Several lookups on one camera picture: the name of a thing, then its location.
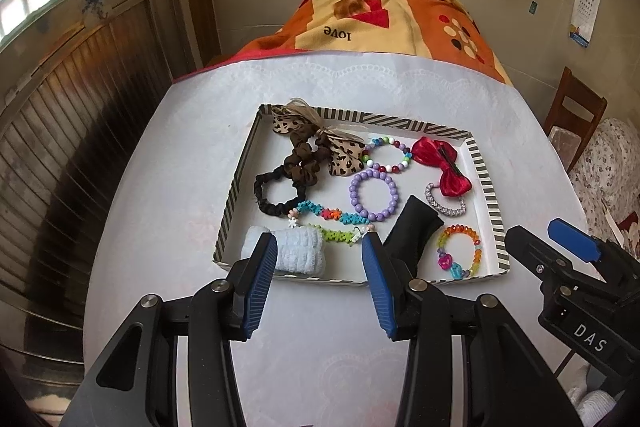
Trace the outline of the striped white cardboard tray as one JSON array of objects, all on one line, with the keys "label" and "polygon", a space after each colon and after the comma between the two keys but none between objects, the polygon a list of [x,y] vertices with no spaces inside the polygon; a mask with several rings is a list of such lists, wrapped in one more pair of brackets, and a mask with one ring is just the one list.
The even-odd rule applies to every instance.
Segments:
[{"label": "striped white cardboard tray", "polygon": [[[409,146],[420,138],[427,136],[434,140],[442,140],[450,143],[457,151],[456,164],[472,183],[469,195],[464,195],[466,213],[463,216],[444,217],[445,225],[471,225],[471,228],[480,236],[483,256],[480,259],[480,269],[471,277],[472,281],[483,277],[498,277],[509,272],[510,257],[504,246],[504,231],[502,216],[484,157],[480,153],[474,136],[471,132],[439,124],[431,124],[409,118],[392,117],[382,114],[355,112],[354,110],[315,107],[314,108],[330,127],[347,133],[360,136],[363,140],[375,138],[390,138],[398,140]],[[269,217],[262,213],[257,206],[254,196],[255,176],[267,172],[268,168],[276,167],[277,160],[285,158],[285,153],[291,152],[290,139],[277,138],[272,132],[272,105],[262,104],[247,135],[238,167],[236,167],[227,198],[224,212],[222,213],[218,239],[213,253],[213,262],[218,267],[229,271],[236,260],[241,256],[241,247],[245,234],[251,225],[260,225],[270,230],[284,230],[285,218]],[[349,191],[352,177],[355,176],[331,176],[322,167],[318,174],[318,183],[308,188],[308,195],[313,202],[338,207],[348,213],[356,210],[352,207],[352,192]],[[409,166],[405,173],[391,173],[390,177],[398,188],[398,201],[394,212],[383,222],[375,223],[381,242],[393,228],[402,208],[404,208],[409,196],[414,195],[422,202],[424,188],[428,182],[435,183],[440,174],[434,167]],[[355,192],[359,195],[359,202],[363,208],[382,212],[390,208],[392,196],[390,190],[384,188],[383,181],[370,178],[364,183],[357,183],[359,188]],[[465,262],[468,267],[472,261],[471,243],[467,239],[457,237],[451,239],[454,248],[454,260]],[[367,285],[366,273],[364,273],[359,249],[356,246],[345,244],[326,245],[326,269],[322,277],[306,277],[306,275],[277,274],[280,280],[289,280],[319,283],[330,285],[359,286]],[[432,284],[449,284],[454,281],[450,274],[437,268],[436,239],[432,237],[426,244],[424,254],[419,263],[418,274],[422,279]]]}]

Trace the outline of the floral fabric bedding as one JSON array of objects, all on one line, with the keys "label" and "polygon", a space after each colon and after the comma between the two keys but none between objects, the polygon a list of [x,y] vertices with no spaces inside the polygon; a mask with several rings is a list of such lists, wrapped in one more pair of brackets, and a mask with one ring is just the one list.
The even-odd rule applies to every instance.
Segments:
[{"label": "floral fabric bedding", "polygon": [[639,257],[639,131],[617,118],[602,120],[570,170],[588,232]]}]

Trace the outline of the white lace tablecloth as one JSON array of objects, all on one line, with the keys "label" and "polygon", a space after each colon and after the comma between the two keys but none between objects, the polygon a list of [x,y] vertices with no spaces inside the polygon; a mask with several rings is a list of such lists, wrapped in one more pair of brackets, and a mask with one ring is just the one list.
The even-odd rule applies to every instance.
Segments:
[{"label": "white lace tablecloth", "polygon": [[[220,275],[213,250],[259,105],[315,106],[469,130],[503,223],[545,236],[586,218],[524,98],[478,72],[407,55],[313,53],[247,61],[172,86],[132,155],[93,263],[84,325],[92,363],[149,293],[189,296]],[[252,426],[390,426],[407,347],[383,333],[367,288],[274,282],[250,341],[232,348]]]}]

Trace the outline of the white knitted scrunchie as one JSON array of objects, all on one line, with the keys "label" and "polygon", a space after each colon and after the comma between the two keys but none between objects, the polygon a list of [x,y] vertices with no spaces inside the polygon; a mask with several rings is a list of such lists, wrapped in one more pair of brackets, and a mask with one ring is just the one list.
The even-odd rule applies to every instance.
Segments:
[{"label": "white knitted scrunchie", "polygon": [[271,231],[278,246],[276,271],[322,277],[326,269],[324,238],[319,229],[297,227]]}]

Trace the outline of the wooden chair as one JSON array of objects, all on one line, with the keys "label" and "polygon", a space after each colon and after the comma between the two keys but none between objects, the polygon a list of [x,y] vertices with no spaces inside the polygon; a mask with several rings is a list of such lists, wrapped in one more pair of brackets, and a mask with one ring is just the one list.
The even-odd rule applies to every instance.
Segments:
[{"label": "wooden chair", "polygon": [[544,133],[567,172],[587,147],[608,101],[564,67],[558,90],[544,120]]}]

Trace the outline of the black velvet scrunchie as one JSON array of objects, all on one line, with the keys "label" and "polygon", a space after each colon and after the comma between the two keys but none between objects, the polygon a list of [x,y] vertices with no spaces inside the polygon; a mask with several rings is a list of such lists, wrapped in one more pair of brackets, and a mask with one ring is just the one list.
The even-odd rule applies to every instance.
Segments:
[{"label": "black velvet scrunchie", "polygon": [[306,187],[289,178],[282,166],[255,176],[253,188],[259,210],[271,217],[285,217],[306,199]]}]

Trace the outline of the orange patterned love blanket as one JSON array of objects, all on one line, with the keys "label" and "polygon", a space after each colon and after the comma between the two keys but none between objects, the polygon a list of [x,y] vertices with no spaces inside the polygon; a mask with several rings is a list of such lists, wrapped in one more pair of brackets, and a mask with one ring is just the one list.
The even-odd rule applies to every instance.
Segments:
[{"label": "orange patterned love blanket", "polygon": [[304,0],[274,34],[206,67],[321,51],[429,58],[512,83],[459,0]]}]

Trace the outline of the red satin bow clip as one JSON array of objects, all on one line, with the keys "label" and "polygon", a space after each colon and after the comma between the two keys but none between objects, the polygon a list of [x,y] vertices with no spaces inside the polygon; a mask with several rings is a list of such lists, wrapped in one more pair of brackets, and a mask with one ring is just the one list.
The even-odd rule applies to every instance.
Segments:
[{"label": "red satin bow clip", "polygon": [[411,154],[418,164],[442,172],[438,184],[442,195],[457,198],[472,190],[471,181],[456,164],[458,153],[450,143],[424,136],[413,143]]}]

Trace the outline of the black rectangular pouch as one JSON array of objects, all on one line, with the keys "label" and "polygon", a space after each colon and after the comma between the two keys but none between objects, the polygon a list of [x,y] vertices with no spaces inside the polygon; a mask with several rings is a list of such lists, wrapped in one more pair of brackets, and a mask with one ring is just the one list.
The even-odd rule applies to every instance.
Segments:
[{"label": "black rectangular pouch", "polygon": [[417,277],[426,244],[443,226],[436,210],[411,195],[383,246],[390,257],[404,262],[410,274]]}]

